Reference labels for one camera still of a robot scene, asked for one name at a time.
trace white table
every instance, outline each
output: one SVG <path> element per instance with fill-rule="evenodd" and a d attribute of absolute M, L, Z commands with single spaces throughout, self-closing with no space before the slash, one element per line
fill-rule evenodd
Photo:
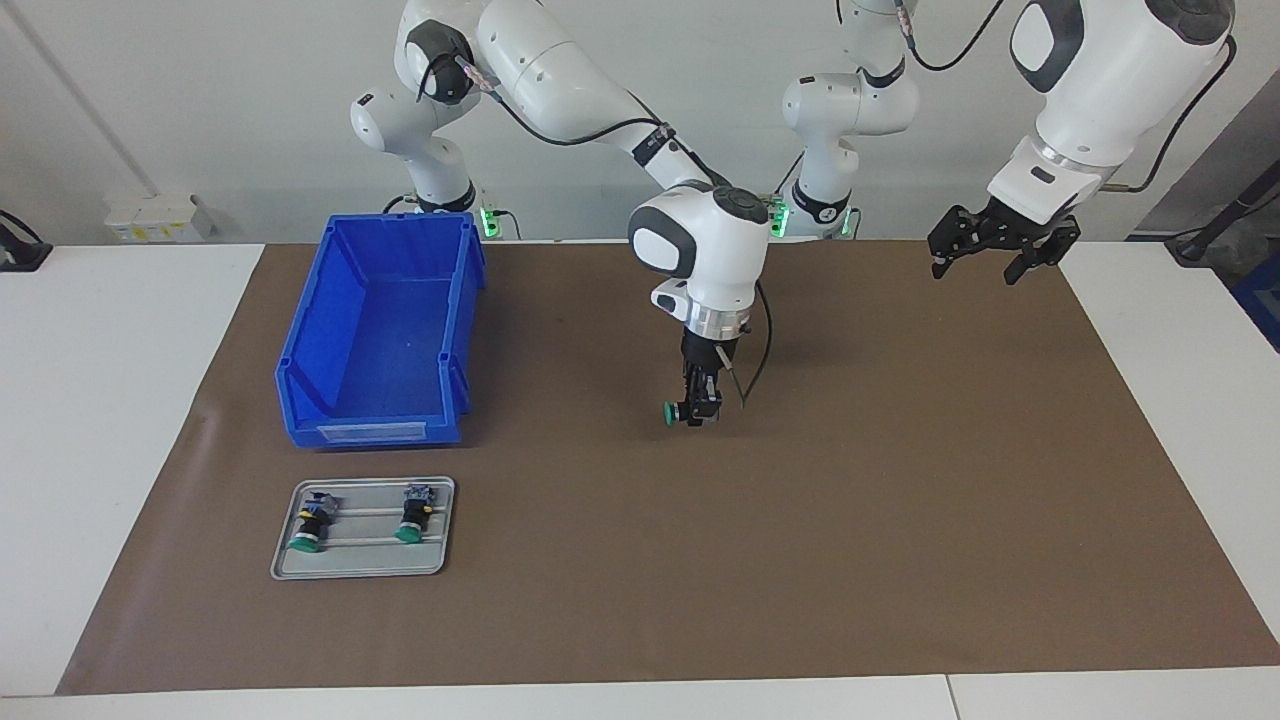
<path fill-rule="evenodd" d="M 0 696 L 54 692 L 260 252 L 64 247 L 40 273 L 0 275 L 0 482 L 10 491 Z M 1280 356 L 1211 273 L 1176 268 L 1162 247 L 1080 245 L 1064 272 L 1280 637 Z M 91 537 L 68 532 L 84 503 Z M 0 719 L 292 717 L 308 703 L 467 720 L 1274 720 L 1280 669 L 37 697 L 0 700 Z"/>

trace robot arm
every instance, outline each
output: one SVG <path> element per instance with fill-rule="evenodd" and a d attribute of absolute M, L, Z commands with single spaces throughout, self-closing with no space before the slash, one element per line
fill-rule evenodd
<path fill-rule="evenodd" d="M 452 161 L 456 149 L 429 135 L 470 110 L 480 94 L 545 142 L 602 142 L 627 152 L 666 190 L 632 214 L 628 236 L 636 258 L 669 278 L 653 302 L 685 325 L 685 400 L 672 404 L 668 419 L 694 427 L 717 419 L 718 373 L 731 368 L 764 268 L 771 237 L 764 202 L 710 170 L 671 126 L 596 67 L 538 0 L 410 0 L 396 69 L 416 94 L 408 101 L 430 106 L 434 120 L 416 110 L 415 122 L 415 110 L 394 99 L 375 97 L 360 114 L 385 110 L 384 124 L 420 128 L 426 150 L 412 158 L 404 147 L 371 143 L 404 158 L 411 172 L 422 170 L 415 176 L 420 196 L 463 187 L 465 167 Z M 390 135 L 385 127 L 364 132 L 358 123 L 357 133 L 366 140 Z"/>
<path fill-rule="evenodd" d="M 915 0 L 906 5 L 914 10 Z M 792 236 L 829 237 L 840 228 L 859 164 L 851 138 L 902 132 L 920 106 L 895 0 L 841 0 L 840 8 L 856 72 L 803 77 L 783 99 L 787 126 L 805 146 L 800 177 L 785 191 Z"/>
<path fill-rule="evenodd" d="M 1023 77 L 1044 95 L 1036 132 L 987 188 L 979 213 L 952 208 L 929 236 L 933 274 L 961 256 L 1012 250 L 1009 284 L 1056 265 L 1080 234 L 1071 210 L 1101 190 L 1138 140 L 1203 83 L 1234 0 L 1036 0 L 1014 29 Z"/>

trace blue crate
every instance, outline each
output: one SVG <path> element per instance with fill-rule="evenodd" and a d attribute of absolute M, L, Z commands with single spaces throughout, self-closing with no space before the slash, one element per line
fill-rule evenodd
<path fill-rule="evenodd" d="M 332 218 L 275 372 L 294 445 L 461 442 L 484 264 L 470 214 Z"/>
<path fill-rule="evenodd" d="M 1253 270 L 1253 274 L 1231 290 L 1231 295 L 1280 351 L 1280 255 Z"/>

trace metal tray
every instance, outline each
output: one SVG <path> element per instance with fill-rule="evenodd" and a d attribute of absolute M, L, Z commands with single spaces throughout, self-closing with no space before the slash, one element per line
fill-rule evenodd
<path fill-rule="evenodd" d="M 410 486 L 429 486 L 436 493 L 435 511 L 424 529 L 421 544 L 404 544 L 393 537 L 404 507 L 404 489 Z M 456 489 L 452 478 L 301 483 L 289 498 L 271 577 L 276 580 L 323 580 L 434 575 L 444 568 Z M 321 552 L 315 555 L 288 547 L 301 523 L 298 509 L 311 492 L 326 492 L 338 498 L 334 521 L 325 533 Z"/>

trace brown table mat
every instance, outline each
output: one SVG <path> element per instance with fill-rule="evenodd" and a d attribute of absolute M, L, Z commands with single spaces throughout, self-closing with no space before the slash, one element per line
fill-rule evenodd
<path fill-rule="evenodd" d="M 264 254 L 60 693 L 1280 664 L 1056 272 L 776 247 L 768 374 L 690 430 L 626 247 L 490 247 L 465 446 L 319 454 L 273 384 L 312 252 Z M 300 480 L 415 474 L 443 574 L 270 579 Z"/>

